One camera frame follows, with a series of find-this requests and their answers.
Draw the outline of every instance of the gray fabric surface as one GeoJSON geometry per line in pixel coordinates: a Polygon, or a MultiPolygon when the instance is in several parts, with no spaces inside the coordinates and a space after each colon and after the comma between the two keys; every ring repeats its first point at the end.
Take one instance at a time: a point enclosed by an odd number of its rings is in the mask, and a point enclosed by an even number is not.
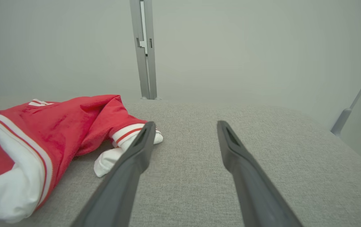
{"type": "MultiPolygon", "coordinates": [[[[140,178],[130,226],[243,225],[221,161],[219,119],[232,126],[304,226],[361,226],[361,157],[306,115],[257,105],[144,100],[125,106],[155,121],[164,136],[140,178]]],[[[76,158],[30,218],[0,226],[69,226],[101,182],[92,166],[103,150],[76,158]]]]}

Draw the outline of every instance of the red jacket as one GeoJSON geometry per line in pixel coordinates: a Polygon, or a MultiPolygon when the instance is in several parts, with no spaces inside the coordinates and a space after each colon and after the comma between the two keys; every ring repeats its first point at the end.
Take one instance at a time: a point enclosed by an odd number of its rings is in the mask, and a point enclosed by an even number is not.
{"type": "Polygon", "coordinates": [[[0,219],[16,222],[31,215],[74,156],[94,151],[108,138],[120,145],[145,122],[127,113],[119,95],[34,99],[0,111],[0,219]]]}

